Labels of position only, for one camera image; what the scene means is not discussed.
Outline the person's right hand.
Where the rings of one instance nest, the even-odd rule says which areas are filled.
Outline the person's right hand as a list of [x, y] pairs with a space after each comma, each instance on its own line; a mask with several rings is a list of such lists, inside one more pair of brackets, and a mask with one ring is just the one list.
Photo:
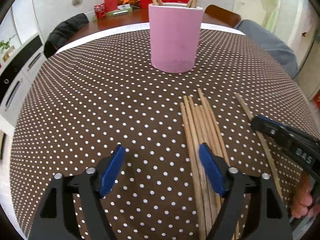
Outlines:
[[300, 181], [296, 187], [296, 193], [291, 205], [291, 215], [294, 218], [301, 218], [303, 216], [316, 217], [319, 214], [319, 204], [315, 204], [311, 207], [313, 202], [311, 196], [311, 179], [306, 172], [303, 172], [300, 177]]

